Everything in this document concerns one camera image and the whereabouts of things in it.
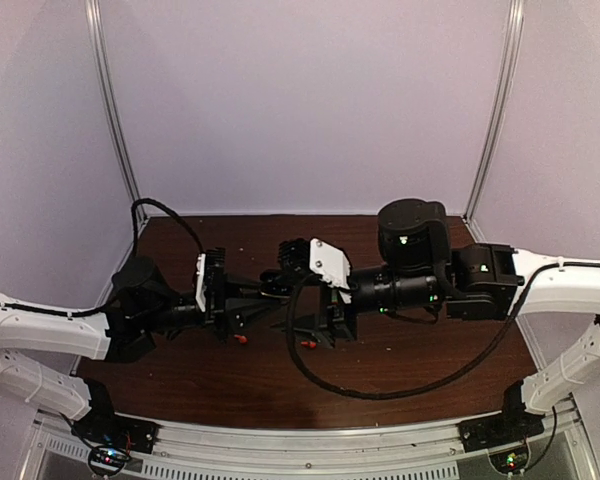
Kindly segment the black charging case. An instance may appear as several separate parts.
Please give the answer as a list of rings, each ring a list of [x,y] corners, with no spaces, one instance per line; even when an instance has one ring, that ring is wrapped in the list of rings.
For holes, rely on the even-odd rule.
[[[299,278],[282,270],[265,270],[259,277],[262,296],[278,300],[291,297]]]

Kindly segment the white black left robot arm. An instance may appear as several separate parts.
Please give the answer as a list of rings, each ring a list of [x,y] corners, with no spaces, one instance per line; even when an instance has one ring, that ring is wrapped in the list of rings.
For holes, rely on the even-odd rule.
[[[157,335],[172,340],[191,328],[209,328],[222,341],[243,338],[248,325],[282,305],[262,293],[261,283],[226,274],[207,254],[198,259],[191,292],[171,288],[147,257],[129,260],[112,284],[112,298],[88,310],[0,293],[0,387],[63,415],[78,433],[103,444],[117,442],[124,433],[106,386],[62,374],[24,351],[129,364],[155,349]]]

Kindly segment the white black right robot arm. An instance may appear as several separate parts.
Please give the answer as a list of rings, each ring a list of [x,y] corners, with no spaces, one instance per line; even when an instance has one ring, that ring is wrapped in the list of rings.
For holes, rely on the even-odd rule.
[[[600,261],[536,254],[509,245],[451,245],[446,210],[437,201],[395,200],[377,216],[382,264],[355,269],[347,254],[319,239],[279,247],[282,285],[292,302],[310,286],[321,310],[309,334],[318,342],[356,333],[361,314],[399,319],[423,308],[460,320],[498,320],[504,328],[530,313],[586,313],[592,323],[547,367],[508,387],[500,413],[463,426],[477,439],[510,442],[542,431],[563,397],[600,372]]]

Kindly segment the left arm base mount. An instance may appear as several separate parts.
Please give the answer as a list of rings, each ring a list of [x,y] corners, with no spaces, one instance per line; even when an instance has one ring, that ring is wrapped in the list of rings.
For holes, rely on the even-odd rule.
[[[157,423],[123,415],[87,415],[81,420],[63,417],[71,434],[87,448],[87,466],[96,477],[112,477],[130,466],[134,453],[151,454]]]

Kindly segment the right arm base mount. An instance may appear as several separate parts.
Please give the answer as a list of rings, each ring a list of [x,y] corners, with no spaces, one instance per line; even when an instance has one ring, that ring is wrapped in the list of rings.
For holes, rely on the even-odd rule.
[[[543,416],[497,413],[459,423],[465,453],[485,450],[489,464],[501,475],[521,475],[531,466],[528,440],[544,432]]]

